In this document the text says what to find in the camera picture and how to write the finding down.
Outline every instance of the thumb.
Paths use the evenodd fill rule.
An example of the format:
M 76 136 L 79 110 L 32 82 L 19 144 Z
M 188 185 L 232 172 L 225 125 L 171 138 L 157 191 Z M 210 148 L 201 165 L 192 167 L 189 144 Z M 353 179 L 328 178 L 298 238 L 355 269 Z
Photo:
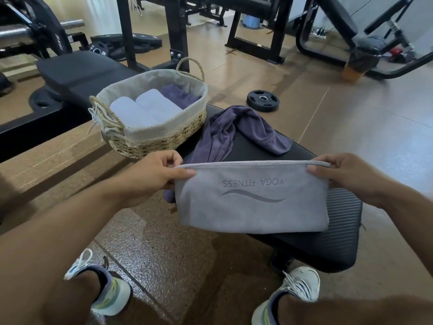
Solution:
M 319 178 L 336 179 L 336 171 L 338 171 L 338 169 L 326 168 L 320 165 L 308 165 L 306 171 Z
M 196 173 L 197 172 L 193 169 L 184 168 L 166 168 L 165 170 L 165 176 L 167 177 L 167 181 L 189 179 L 195 176 Z

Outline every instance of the person's left hand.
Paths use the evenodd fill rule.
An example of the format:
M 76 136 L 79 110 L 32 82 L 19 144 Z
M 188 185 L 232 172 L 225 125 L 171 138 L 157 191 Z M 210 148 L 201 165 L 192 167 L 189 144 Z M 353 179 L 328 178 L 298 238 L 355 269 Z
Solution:
M 174 189 L 174 180 L 185 180 L 196 173 L 181 165 L 182 158 L 175 150 L 153 152 L 110 180 L 122 198 L 122 207 L 136 206 L 161 189 Z

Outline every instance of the blue plastic stool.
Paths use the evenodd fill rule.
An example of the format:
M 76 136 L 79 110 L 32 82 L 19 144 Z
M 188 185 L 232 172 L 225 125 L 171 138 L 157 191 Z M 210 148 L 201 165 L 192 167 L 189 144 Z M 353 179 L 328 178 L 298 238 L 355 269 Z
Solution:
M 260 18 L 246 15 L 243 24 L 246 28 L 257 29 L 260 27 Z

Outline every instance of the sneaker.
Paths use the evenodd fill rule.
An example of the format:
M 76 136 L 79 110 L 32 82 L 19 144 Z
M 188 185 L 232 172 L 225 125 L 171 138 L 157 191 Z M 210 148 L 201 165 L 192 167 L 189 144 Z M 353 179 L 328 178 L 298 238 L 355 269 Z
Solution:
M 92 304 L 92 311 L 104 315 L 114 316 L 123 310 L 129 297 L 131 296 L 131 287 L 123 279 L 115 278 L 103 267 L 90 263 L 93 256 L 91 249 L 85 249 L 80 257 L 74 262 L 72 267 L 65 274 L 66 280 L 74 278 L 85 270 L 92 270 L 98 275 L 106 278 L 106 284 L 101 290 L 101 294 Z
M 284 294 L 296 296 L 305 302 L 316 302 L 319 298 L 320 278 L 317 271 L 310 267 L 299 267 L 289 274 L 284 272 L 283 284 L 276 290 L 269 300 L 256 308 L 252 315 L 252 325 L 277 325 L 272 314 L 272 305 L 277 297 Z

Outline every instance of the basket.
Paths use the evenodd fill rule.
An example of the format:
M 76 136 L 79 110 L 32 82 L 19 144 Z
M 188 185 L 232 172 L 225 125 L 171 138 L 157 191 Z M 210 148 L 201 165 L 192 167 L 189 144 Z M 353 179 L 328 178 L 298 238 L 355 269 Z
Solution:
M 179 70 L 186 60 L 198 65 L 201 79 Z M 143 92 L 171 83 L 202 97 L 161 125 L 128 128 L 109 107 L 117 98 L 125 96 L 135 100 Z M 89 108 L 89 112 L 94 123 L 101 127 L 102 138 L 122 156 L 140 159 L 154 151 L 176 149 L 203 126 L 206 120 L 207 85 L 204 83 L 202 66 L 197 60 L 186 57 L 179 61 L 176 70 L 150 70 L 127 78 L 104 88 L 96 97 L 91 96 L 90 102 L 93 107 Z

